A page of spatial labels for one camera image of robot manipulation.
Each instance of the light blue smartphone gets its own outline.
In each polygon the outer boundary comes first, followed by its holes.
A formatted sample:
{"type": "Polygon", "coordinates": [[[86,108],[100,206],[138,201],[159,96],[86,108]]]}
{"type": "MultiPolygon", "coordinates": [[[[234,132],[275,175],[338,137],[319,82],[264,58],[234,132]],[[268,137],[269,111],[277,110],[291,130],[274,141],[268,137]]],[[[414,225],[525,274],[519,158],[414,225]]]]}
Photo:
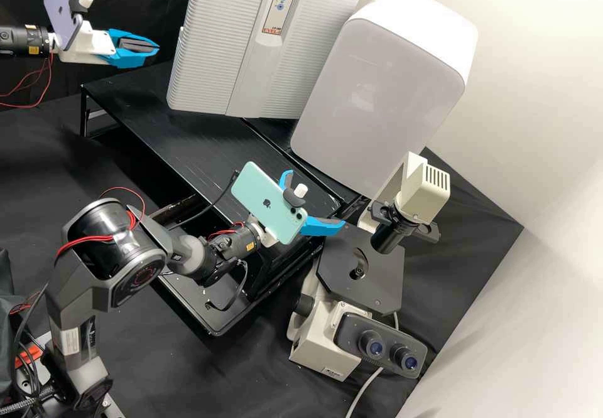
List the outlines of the light blue smartphone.
{"type": "Polygon", "coordinates": [[[245,164],[231,192],[283,244],[295,238],[308,218],[304,208],[292,208],[285,201],[283,190],[252,161],[245,164]]]}

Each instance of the microscope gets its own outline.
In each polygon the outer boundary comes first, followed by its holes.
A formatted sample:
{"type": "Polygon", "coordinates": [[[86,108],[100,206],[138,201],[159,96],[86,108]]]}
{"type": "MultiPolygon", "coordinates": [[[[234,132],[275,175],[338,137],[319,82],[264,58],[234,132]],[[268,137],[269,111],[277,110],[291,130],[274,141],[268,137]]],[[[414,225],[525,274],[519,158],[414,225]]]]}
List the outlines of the microscope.
{"type": "Polygon", "coordinates": [[[392,197],[391,203],[374,200],[358,226],[346,223],[326,238],[287,328],[292,362],[341,382],[362,360],[406,378],[419,376],[427,347],[373,316],[401,307],[400,242],[411,235],[438,242],[433,219],[450,197],[450,175],[413,153],[400,173],[379,196],[392,197]]]}

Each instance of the table leg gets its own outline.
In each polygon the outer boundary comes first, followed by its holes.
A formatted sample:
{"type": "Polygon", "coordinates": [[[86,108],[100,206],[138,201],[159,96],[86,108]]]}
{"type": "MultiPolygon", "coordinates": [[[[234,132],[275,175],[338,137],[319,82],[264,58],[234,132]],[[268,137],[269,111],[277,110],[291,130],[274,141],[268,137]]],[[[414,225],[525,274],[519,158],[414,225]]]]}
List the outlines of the table leg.
{"type": "Polygon", "coordinates": [[[88,109],[88,94],[86,90],[81,87],[80,89],[80,136],[88,137],[88,116],[90,110],[88,109]]]}

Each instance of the camera lens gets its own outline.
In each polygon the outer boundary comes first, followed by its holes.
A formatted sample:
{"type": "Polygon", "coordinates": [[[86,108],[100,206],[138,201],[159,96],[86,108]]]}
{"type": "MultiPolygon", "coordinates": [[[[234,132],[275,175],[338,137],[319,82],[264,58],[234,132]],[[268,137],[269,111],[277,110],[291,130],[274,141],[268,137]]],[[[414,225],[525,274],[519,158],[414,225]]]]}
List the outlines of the camera lens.
{"type": "Polygon", "coordinates": [[[381,352],[383,352],[383,345],[380,342],[375,341],[373,344],[371,344],[370,351],[373,355],[379,355],[381,352]]]}
{"type": "Polygon", "coordinates": [[[404,362],[404,365],[410,370],[415,369],[417,364],[418,362],[415,357],[408,357],[404,362]]]}

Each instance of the white wall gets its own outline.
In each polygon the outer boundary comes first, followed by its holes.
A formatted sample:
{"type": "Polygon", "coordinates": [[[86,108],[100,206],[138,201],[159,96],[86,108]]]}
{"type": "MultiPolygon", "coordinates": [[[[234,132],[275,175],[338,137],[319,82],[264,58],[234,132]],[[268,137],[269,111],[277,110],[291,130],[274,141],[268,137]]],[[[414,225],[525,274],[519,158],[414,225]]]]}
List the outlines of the white wall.
{"type": "Polygon", "coordinates": [[[437,1],[479,40],[465,95],[428,146],[526,223],[601,153],[603,0],[437,1]]]}
{"type": "Polygon", "coordinates": [[[603,0],[437,1],[480,39],[429,147],[526,230],[398,417],[601,417],[603,0]]]}
{"type": "Polygon", "coordinates": [[[398,418],[603,416],[602,190],[524,230],[398,418]]]}

